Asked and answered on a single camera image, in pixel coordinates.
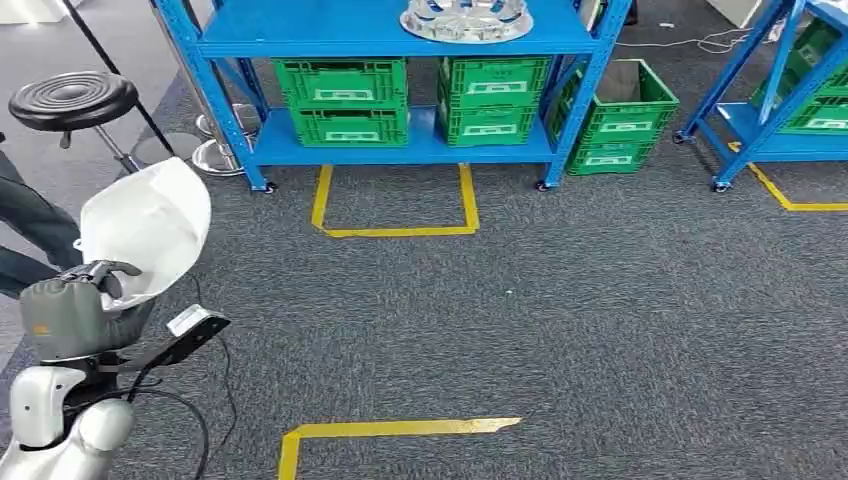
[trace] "blue shelf board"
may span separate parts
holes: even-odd
[[[535,26],[489,45],[431,42],[400,25],[403,0],[227,0],[198,43],[220,57],[451,56],[593,53],[572,0],[529,2]]]
[[[719,103],[716,110],[742,144],[753,141],[759,130],[759,111],[749,103]],[[776,133],[752,161],[825,162],[848,161],[848,135],[798,135]]]
[[[832,26],[848,32],[848,4],[840,0],[810,0],[810,11]]]
[[[449,147],[435,131],[435,107],[410,109],[409,144],[404,147],[304,147],[286,109],[271,110],[248,161],[260,165],[375,165],[435,163],[549,163],[552,153],[537,117],[524,145]]]

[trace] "black stool seat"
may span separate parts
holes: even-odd
[[[20,89],[9,113],[33,130],[71,132],[111,122],[137,102],[135,85],[120,75],[72,72]]]

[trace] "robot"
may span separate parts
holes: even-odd
[[[142,273],[128,263],[95,261],[22,293],[23,323],[41,365],[12,384],[13,437],[0,459],[0,480],[105,479],[132,432],[132,401],[145,393],[144,376],[182,362],[230,323],[192,305],[168,324],[175,338],[138,358],[123,358],[117,350],[138,341],[155,299],[105,311],[101,296],[122,293],[115,272]],[[118,374],[129,372],[138,372],[135,383],[119,389]]]

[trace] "blue shelf frame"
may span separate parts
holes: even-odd
[[[804,78],[792,93],[774,109],[778,84],[786,67],[786,61],[795,40],[795,32],[804,11],[809,11],[842,32],[842,38]],[[775,54],[774,64],[768,76],[765,96],[761,107],[749,103],[721,103],[720,100],[739,75],[745,62],[751,57],[768,35],[772,26],[786,18],[784,32]],[[733,179],[748,163],[767,162],[821,162],[848,161],[848,136],[797,135],[781,133],[780,129],[801,107],[848,60],[848,12],[826,0],[772,0],[760,20],[750,32],[748,39],[736,49],[725,66],[718,81],[701,100],[697,110],[682,130],[675,133],[676,143],[694,142],[695,133],[700,131],[716,150],[722,164],[713,177],[713,189],[725,191]],[[738,152],[731,151],[718,132],[707,123],[717,114],[742,146]]]
[[[261,167],[325,164],[541,163],[544,185],[559,186],[631,3],[609,0],[601,21],[587,32],[574,0],[529,0],[535,26],[526,36],[506,43],[458,45],[407,33],[399,24],[402,2],[397,0],[212,0],[215,12],[205,28],[196,24],[183,0],[151,1],[255,191],[267,186]],[[259,57],[461,55],[553,55],[556,68],[551,70],[540,112],[559,97],[574,65],[586,64],[559,141],[548,138],[540,117],[526,145],[449,148],[434,128],[434,109],[425,107],[411,109],[410,142],[405,147],[303,147],[294,136],[288,112],[269,108],[251,63]],[[570,68],[563,61],[566,55],[574,55]],[[238,68],[230,64],[233,59]],[[255,146],[238,125],[222,74],[244,90],[260,112],[263,124]]]

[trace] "gray pants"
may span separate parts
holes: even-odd
[[[53,265],[67,270],[82,264],[73,248],[79,229],[65,211],[26,186],[0,151],[0,221],[44,250]],[[0,245],[0,293],[17,299],[26,287],[58,273],[43,263]]]

